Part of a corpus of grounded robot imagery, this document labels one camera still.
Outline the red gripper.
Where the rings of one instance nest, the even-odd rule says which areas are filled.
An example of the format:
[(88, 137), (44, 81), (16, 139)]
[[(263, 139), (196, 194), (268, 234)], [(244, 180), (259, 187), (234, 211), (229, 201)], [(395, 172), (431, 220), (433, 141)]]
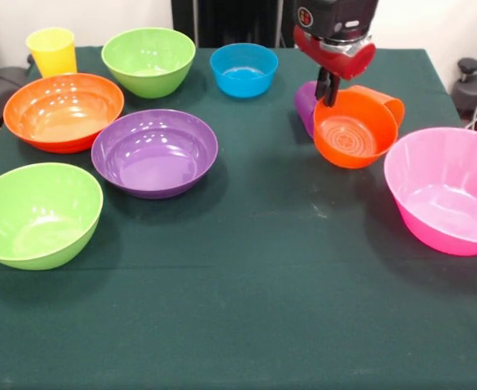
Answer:
[(335, 105), (340, 78), (351, 80), (361, 75), (375, 57), (376, 48), (371, 36), (355, 42), (332, 45), (295, 27), (293, 38), (300, 51), (321, 66), (314, 95), (317, 100), (323, 99), (323, 104), (327, 107)]

